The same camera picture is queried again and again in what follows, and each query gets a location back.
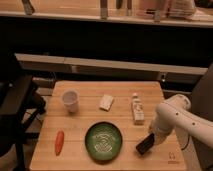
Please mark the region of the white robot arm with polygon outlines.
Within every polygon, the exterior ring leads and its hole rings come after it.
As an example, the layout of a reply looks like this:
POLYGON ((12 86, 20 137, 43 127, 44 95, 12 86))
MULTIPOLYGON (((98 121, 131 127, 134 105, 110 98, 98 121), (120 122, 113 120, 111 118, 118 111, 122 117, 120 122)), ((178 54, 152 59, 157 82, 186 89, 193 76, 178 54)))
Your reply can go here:
POLYGON ((182 94, 165 99, 156 106, 156 116, 149 127, 155 145, 163 143, 173 128, 179 127, 213 148, 213 122, 191 113, 190 107, 190 100, 182 94))

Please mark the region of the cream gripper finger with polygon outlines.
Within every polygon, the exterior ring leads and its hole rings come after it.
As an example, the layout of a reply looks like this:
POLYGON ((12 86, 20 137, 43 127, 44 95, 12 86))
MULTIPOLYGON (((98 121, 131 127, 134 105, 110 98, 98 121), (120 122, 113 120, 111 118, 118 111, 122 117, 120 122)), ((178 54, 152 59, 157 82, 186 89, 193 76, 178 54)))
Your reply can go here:
POLYGON ((155 145, 160 145, 164 142, 164 138, 158 135, 154 136, 154 144, 155 145))

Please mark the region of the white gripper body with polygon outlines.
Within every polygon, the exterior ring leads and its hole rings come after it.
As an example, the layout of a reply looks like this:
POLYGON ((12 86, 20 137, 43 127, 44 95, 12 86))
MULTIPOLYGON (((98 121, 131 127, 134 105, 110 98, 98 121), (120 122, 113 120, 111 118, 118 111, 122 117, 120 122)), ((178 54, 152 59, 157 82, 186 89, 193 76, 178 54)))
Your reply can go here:
POLYGON ((155 135, 156 140, 165 140, 172 130, 173 126, 160 117, 155 117, 149 126, 149 132, 155 135))

